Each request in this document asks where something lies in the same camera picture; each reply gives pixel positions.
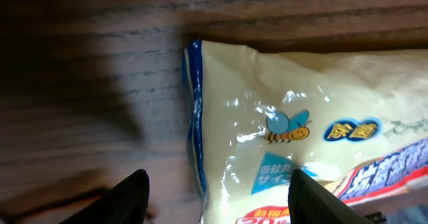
wooden surface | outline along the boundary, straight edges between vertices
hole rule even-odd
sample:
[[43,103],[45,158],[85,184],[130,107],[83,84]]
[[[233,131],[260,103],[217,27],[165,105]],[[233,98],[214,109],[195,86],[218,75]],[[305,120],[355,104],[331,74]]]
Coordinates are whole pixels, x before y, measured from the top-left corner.
[[196,37],[261,51],[421,48],[428,0],[0,0],[0,210],[143,168],[156,223],[197,223],[179,88]]

